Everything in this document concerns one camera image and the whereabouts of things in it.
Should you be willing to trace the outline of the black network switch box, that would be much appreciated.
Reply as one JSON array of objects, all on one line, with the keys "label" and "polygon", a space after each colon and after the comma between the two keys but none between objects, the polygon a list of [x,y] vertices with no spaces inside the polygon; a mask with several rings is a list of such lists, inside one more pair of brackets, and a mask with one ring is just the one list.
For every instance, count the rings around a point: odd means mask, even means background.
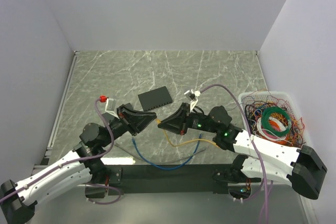
[{"label": "black network switch box", "polygon": [[166,86],[138,94],[138,98],[143,111],[151,111],[173,102]]}]

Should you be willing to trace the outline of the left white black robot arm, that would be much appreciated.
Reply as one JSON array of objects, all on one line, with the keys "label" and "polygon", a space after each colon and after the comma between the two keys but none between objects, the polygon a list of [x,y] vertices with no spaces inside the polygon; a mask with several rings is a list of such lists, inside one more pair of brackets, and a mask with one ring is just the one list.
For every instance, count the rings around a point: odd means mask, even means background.
[{"label": "left white black robot arm", "polygon": [[35,175],[1,185],[1,210],[7,223],[30,221],[38,205],[78,185],[99,186],[107,173],[101,159],[112,150],[115,140],[126,132],[136,136],[157,118],[154,112],[135,111],[125,105],[117,112],[96,112],[103,124],[87,124],[80,142],[66,155]]}]

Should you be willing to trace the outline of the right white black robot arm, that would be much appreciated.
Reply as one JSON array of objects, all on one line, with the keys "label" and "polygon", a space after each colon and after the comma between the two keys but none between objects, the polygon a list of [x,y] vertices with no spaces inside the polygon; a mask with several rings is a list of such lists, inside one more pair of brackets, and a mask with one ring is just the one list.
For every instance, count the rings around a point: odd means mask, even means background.
[{"label": "right white black robot arm", "polygon": [[243,163],[231,168],[234,180],[263,178],[289,185],[298,194],[316,200],[327,173],[317,152],[310,146],[301,148],[280,145],[232,125],[223,106],[213,107],[208,115],[190,111],[188,103],[158,124],[160,129],[184,135],[189,129],[214,133],[213,141],[223,150],[246,156]]}]

